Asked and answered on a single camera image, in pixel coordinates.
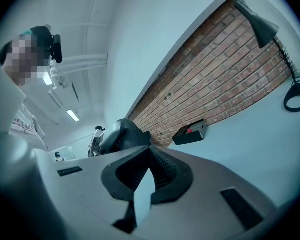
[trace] white ceiling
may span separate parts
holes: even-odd
[[[63,75],[68,87],[54,90],[61,100],[61,107],[49,95],[54,85],[47,86],[43,79],[32,80],[21,88],[27,96],[26,107],[38,118],[44,131],[51,132],[54,127],[75,124],[66,113],[69,109],[77,114],[80,121],[104,117],[105,63],[112,22],[119,2],[120,0],[18,0],[2,21],[0,47],[27,29],[51,25],[52,34],[61,36],[64,61],[58,64],[59,71],[76,71]],[[104,59],[80,57],[84,55]]]

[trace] lamp shade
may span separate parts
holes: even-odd
[[[247,18],[250,22],[258,42],[259,48],[265,47],[278,33],[279,27],[259,17],[255,12],[246,7],[243,3],[235,0],[234,6]]]

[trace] box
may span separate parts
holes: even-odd
[[[183,145],[193,142],[202,141],[205,138],[207,125],[202,119],[198,122],[182,127],[173,137],[172,140],[176,145]]]

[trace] fluorescent light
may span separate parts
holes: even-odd
[[[46,71],[42,72],[42,78],[43,78],[43,81],[45,82],[45,84],[46,84],[47,86],[53,84],[53,82],[52,82],[52,80],[51,80],[51,78],[50,78],[48,72],[46,72]]]
[[[72,117],[72,119],[73,119],[74,121],[76,121],[76,122],[79,121],[79,118],[75,115],[75,113],[74,113],[71,109],[70,109],[70,110],[67,110],[66,112],[69,114],[70,117]]]

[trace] person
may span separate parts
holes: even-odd
[[[101,136],[101,134],[106,130],[102,126],[98,125],[95,129],[95,132],[92,136],[92,139],[90,141],[90,144],[88,146],[88,157],[94,157],[94,148],[96,146],[96,141],[98,140],[98,137]]]
[[[24,32],[1,49],[2,70],[20,88],[38,72],[38,67],[49,65],[50,53],[46,47],[51,42],[52,35],[47,26]],[[48,150],[43,141],[45,133],[24,104],[14,117],[10,134],[22,137],[33,149]]]
[[[61,157],[61,155],[60,155],[59,152],[55,152],[54,156],[56,158],[56,160],[55,160],[56,162],[62,162],[62,161],[64,161],[64,159]]]

